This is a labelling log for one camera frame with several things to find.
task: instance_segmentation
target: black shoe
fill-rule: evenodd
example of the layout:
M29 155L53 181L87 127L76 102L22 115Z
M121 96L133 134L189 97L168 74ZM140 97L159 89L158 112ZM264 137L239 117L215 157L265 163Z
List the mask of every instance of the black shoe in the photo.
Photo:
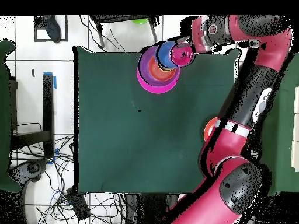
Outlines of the black shoe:
M58 43L61 40L61 29L58 23L56 22L55 16L47 15L43 16L43 18L45 21L45 28L47 34L53 42Z

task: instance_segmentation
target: red robot arm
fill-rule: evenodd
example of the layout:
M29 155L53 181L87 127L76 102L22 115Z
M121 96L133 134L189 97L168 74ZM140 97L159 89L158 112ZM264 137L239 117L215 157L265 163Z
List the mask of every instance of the red robot arm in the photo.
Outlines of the red robot arm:
M170 224L232 224L262 184L260 170L241 156L249 132L272 96L272 87L291 44L291 30L280 15L199 17L192 22L195 53L213 45L249 41L259 49L254 66L239 74L203 145L199 166L204 181L168 212Z

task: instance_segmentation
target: white tile floor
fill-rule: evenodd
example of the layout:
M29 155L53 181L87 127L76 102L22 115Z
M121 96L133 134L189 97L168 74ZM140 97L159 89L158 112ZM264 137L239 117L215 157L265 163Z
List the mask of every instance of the white tile floor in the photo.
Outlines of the white tile floor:
M171 37L180 35L180 21L191 15L164 15L160 18L160 25L156 28L158 41L167 40ZM65 16L56 16L57 22L61 26L62 37L65 37L64 21ZM9 39L16 43L17 47L14 52L7 57L7 66L11 71L12 76L16 76L19 82L18 87L18 124L25 123L42 123L42 85L41 78L44 72L52 72L53 76L57 77L57 88L54 89L54 128L55 139L64 137L71 138L74 134L73 118L73 53L72 46L83 46L91 51L102 51L93 39L100 44L99 36L95 32L95 24L89 20L89 16L82 16L82 21L88 28L82 25L79 16L67 16L68 19L68 41L54 44L53 42L34 42L34 19L33 16L0 16L0 39ZM116 43L115 39L128 52L138 52L145 46L154 44L154 38L150 29L149 23L135 24L132 21L104 24L103 35L112 41L120 50L122 47ZM47 38L42 32L38 33L39 38ZM106 38L105 50L108 52L118 52L119 50ZM240 63L244 60L246 49L243 49L242 56L237 59ZM19 133L38 131L38 125L25 125L18 128ZM55 144L56 148L61 147L62 141ZM67 145L60 150L60 153L72 155L69 146ZM18 162L28 159L30 156L18 153L13 153L13 157L18 157ZM60 166L66 166L68 171L63 172L65 187L69 188L74 183L74 165L72 163L63 163L61 159L56 162ZM46 172L51 178L53 189L61 188L61 183L58 185L57 171L53 164L48 164ZM43 174L40 181L30 183L26 193L26 215L28 224L38 224L42 212L47 212L53 190L50 186L50 179L46 174ZM91 209L92 217L86 221L71 219L69 224L105 224L105 220L109 224L120 224L121 217L117 214L121 210L120 205L116 202L117 207L112 205L114 200L111 194L87 194L86 201ZM74 213L71 211L65 212L68 218L71 218ZM66 224L65 221L45 220L49 224Z

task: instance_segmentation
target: green object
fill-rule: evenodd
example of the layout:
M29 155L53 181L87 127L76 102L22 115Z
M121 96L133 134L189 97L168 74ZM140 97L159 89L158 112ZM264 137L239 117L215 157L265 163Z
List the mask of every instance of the green object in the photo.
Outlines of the green object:
M79 191L192 192L204 127L233 85L239 51L198 55L171 91L152 94L137 80L140 53L77 50Z
M4 59L15 49L10 40L0 41L0 190L17 193L20 185L8 175L11 163L11 100L9 93L9 71Z
M262 158L272 172L269 195L299 192L299 173L291 167L295 88L299 86L299 54L289 63L262 128Z
M132 20L135 24L144 24L147 22L147 18L145 19L138 19L138 20Z

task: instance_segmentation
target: green tablecloth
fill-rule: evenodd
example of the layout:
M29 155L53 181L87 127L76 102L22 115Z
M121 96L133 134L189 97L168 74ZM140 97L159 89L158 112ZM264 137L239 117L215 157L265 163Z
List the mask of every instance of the green tablecloth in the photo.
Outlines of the green tablecloth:
M137 81L140 53L77 51L79 191L193 191L203 129L232 87L239 51L197 56L160 95Z

